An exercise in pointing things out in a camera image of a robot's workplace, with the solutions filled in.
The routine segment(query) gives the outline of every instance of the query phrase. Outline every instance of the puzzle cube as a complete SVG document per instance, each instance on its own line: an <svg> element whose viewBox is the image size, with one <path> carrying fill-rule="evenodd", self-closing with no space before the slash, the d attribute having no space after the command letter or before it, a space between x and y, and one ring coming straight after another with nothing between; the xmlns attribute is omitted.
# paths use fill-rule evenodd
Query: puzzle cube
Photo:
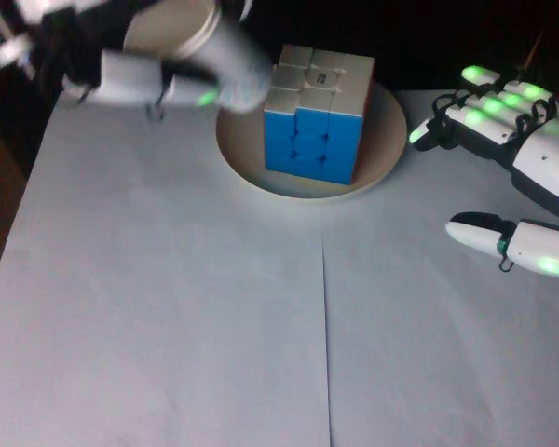
<svg viewBox="0 0 559 447"><path fill-rule="evenodd" d="M350 184L374 65L285 45L265 106L266 169Z"/></svg>

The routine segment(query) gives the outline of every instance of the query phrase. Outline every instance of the plate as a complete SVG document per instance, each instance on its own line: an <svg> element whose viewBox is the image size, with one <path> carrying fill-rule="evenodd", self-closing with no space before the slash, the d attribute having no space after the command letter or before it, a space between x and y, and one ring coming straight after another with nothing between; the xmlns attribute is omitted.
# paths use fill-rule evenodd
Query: plate
<svg viewBox="0 0 559 447"><path fill-rule="evenodd" d="M406 145L403 110L389 91L373 83L350 185L305 179L265 169L263 106L246 115L226 110L217 117L217 142L227 164L252 186L275 196L319 202L344 199L379 183Z"/></svg>

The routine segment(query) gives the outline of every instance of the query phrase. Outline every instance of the white cup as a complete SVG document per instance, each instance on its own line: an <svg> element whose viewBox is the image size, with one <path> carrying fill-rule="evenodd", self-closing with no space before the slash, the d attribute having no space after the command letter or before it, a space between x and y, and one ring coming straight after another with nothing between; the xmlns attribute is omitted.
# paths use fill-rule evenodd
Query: white cup
<svg viewBox="0 0 559 447"><path fill-rule="evenodd" d="M256 108L271 87L270 60L215 0L156 3L133 18L124 49L207 70L220 83L217 102L237 112Z"/></svg>

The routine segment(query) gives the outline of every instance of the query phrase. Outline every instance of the robotic hand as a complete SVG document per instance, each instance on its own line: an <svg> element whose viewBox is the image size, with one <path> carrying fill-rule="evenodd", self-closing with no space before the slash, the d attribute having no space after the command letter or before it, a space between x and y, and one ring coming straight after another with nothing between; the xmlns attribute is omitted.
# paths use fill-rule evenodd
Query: robotic hand
<svg viewBox="0 0 559 447"><path fill-rule="evenodd" d="M79 101L249 112L272 73L235 23L252 1L16 0L0 10L0 68L17 63L44 91Z"/></svg>
<svg viewBox="0 0 559 447"><path fill-rule="evenodd" d="M410 143L418 151L460 145L495 160L518 191L559 217L559 97L477 66L462 77L467 93L438 97L434 116L411 133ZM559 227L463 212L445 229L456 241L499 258L504 272L518 264L559 277Z"/></svg>

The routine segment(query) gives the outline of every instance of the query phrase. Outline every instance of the blue cube face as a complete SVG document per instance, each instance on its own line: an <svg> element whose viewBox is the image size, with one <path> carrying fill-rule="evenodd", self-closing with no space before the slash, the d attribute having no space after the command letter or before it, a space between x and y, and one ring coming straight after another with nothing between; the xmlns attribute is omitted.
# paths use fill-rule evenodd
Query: blue cube face
<svg viewBox="0 0 559 447"><path fill-rule="evenodd" d="M285 46L265 108L266 168L349 184L374 64Z"/></svg>

